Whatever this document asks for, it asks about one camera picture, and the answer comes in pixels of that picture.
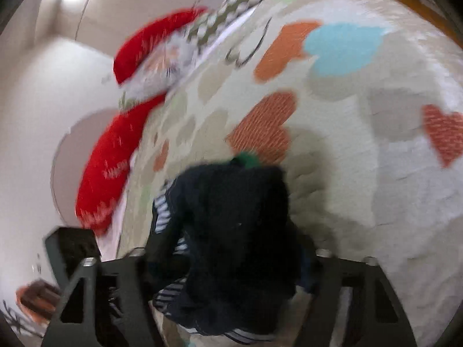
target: white wall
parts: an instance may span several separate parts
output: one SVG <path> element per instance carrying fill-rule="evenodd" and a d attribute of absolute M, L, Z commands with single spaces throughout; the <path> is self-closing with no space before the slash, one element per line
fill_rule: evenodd
<path fill-rule="evenodd" d="M 54 38 L 0 73 L 0 300 L 11 306 L 15 290 L 37 278 L 37 254 L 42 277 L 53 280 L 42 242 L 61 223 L 49 187 L 53 155 L 79 119 L 117 106 L 112 65 L 106 55 Z"/>

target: red cushion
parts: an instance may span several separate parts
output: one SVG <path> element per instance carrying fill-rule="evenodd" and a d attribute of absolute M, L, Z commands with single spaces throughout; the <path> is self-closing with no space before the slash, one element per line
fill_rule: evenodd
<path fill-rule="evenodd" d="M 80 183 L 76 215 L 97 236 L 111 224 L 130 171 L 130 156 L 138 147 L 148 114 L 165 96 L 159 94 L 117 115 L 93 148 Z"/>
<path fill-rule="evenodd" d="M 193 22 L 206 8 L 178 10 L 143 27 L 128 39 L 114 58 L 114 74 L 121 84 L 130 78 L 138 65 L 162 40 Z"/>

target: bed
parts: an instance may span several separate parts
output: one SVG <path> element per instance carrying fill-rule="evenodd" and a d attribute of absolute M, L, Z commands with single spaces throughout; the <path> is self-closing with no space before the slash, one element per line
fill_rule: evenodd
<path fill-rule="evenodd" d="M 394 0 L 264 0 L 167 100 L 145 124 L 119 257 L 144 246 L 166 179 L 251 150 L 286 171 L 291 219 L 342 258 L 377 257 L 418 345 L 438 339 L 463 299 L 460 47 Z M 309 302 L 296 295 L 276 346 Z M 156 317 L 169 345 L 231 343 Z"/>

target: metal screw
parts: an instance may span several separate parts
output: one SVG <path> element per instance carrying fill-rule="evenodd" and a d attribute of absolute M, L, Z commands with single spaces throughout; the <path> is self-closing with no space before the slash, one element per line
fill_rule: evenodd
<path fill-rule="evenodd" d="M 331 258 L 333 256 L 333 253 L 331 252 L 331 250 L 328 250 L 328 249 L 317 249 L 315 254 L 323 258 Z"/>
<path fill-rule="evenodd" d="M 95 257 L 88 257 L 88 258 L 84 258 L 84 260 L 82 261 L 82 265 L 83 266 L 93 266 L 94 264 L 96 264 L 97 262 L 97 259 Z"/>
<path fill-rule="evenodd" d="M 376 257 L 365 257 L 363 261 L 368 265 L 368 266 L 378 266 L 378 260 Z"/>
<path fill-rule="evenodd" d="M 129 254 L 130 257 L 141 257 L 144 255 L 144 248 L 135 248 Z"/>

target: blue heart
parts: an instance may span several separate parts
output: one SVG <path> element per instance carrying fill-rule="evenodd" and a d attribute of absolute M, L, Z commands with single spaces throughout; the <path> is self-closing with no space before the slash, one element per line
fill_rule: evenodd
<path fill-rule="evenodd" d="M 352 23 L 327 24 L 304 40 L 304 51 L 318 55 L 313 65 L 321 77 L 352 73 L 371 62 L 383 42 L 384 29 Z"/>

